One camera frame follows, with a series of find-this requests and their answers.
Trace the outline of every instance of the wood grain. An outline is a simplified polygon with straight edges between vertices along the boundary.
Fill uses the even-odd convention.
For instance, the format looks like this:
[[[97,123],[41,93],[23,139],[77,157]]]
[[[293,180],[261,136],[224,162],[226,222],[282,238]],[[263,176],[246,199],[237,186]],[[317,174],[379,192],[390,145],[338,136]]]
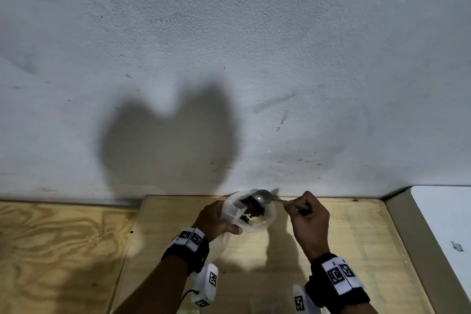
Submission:
[[[0,202],[0,313],[105,313],[135,214]]]
[[[131,236],[116,290],[114,310],[158,264],[164,247],[198,212],[209,196],[148,196]],[[331,250],[352,265],[381,314],[432,314],[427,296],[383,202],[322,198],[330,211]],[[251,300],[285,298],[292,285],[306,283],[309,262],[294,240],[291,222],[277,204],[277,219],[265,232],[231,236],[215,261],[220,271],[215,302],[202,313],[248,313]],[[185,299],[183,308],[191,308]]]

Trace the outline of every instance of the right hand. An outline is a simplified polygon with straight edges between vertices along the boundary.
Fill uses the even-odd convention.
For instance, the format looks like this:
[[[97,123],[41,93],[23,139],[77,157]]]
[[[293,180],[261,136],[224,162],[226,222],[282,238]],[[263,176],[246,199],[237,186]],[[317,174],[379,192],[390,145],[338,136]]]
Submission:
[[[307,216],[301,216],[293,203],[300,205],[309,204],[312,213]],[[294,237],[309,259],[309,262],[325,253],[330,253],[327,242],[330,214],[311,192],[306,191],[302,196],[285,204],[285,210],[291,217]]]

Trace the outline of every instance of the dark granules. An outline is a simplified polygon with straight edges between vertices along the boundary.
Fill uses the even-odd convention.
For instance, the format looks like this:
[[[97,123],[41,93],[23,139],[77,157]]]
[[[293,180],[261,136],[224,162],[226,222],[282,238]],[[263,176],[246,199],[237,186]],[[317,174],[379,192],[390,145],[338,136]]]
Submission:
[[[240,200],[240,202],[247,206],[247,210],[245,210],[244,214],[240,216],[240,219],[246,223],[249,223],[249,217],[258,217],[265,214],[265,209],[262,205],[260,205],[259,202],[251,196]]]

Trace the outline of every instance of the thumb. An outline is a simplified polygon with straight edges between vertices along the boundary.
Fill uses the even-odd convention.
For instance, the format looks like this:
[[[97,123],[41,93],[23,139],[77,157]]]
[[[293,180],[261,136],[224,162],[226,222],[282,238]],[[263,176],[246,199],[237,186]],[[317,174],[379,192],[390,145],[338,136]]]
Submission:
[[[300,216],[296,206],[291,201],[285,203],[285,210],[288,213],[288,215],[291,217],[291,219],[296,216]]]
[[[241,227],[237,226],[236,224],[228,223],[226,224],[225,232],[230,232],[233,235],[240,235],[243,230]]]

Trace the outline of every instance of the left hand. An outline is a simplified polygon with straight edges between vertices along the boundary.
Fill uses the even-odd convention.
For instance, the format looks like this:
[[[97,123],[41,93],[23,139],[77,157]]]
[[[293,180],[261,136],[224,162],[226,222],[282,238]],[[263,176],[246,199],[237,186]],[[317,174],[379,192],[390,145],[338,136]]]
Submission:
[[[225,232],[234,235],[242,233],[239,226],[220,219],[223,203],[224,201],[218,200],[205,206],[192,226],[202,231],[209,242]]]

